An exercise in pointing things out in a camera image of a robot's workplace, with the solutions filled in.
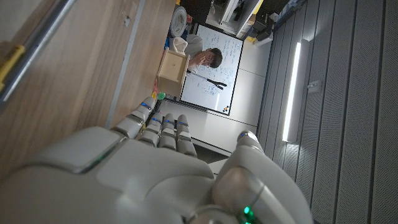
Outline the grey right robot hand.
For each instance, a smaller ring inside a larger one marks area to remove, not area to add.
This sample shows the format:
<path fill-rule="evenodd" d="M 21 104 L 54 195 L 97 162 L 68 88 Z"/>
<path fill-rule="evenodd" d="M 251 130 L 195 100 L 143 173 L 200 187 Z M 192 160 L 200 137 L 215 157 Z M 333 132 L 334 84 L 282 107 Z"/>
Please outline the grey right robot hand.
<path fill-rule="evenodd" d="M 250 131 L 218 171 L 184 115 L 146 98 L 111 129 L 86 128 L 1 182 L 2 223 L 312 223 L 297 184 Z"/>

